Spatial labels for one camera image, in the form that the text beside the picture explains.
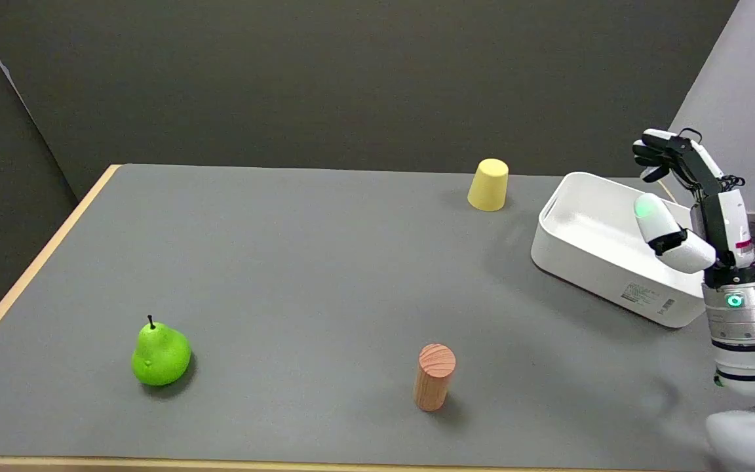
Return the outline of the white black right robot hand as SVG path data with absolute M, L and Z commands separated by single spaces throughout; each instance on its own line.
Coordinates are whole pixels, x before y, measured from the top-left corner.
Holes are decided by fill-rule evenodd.
M 755 282 L 755 248 L 741 186 L 726 174 L 700 142 L 647 129 L 632 145 L 641 179 L 656 182 L 668 174 L 692 194 L 691 227 L 682 227 L 659 197 L 642 194 L 633 203 L 642 239 L 666 266 L 686 274 L 702 273 L 711 290 Z

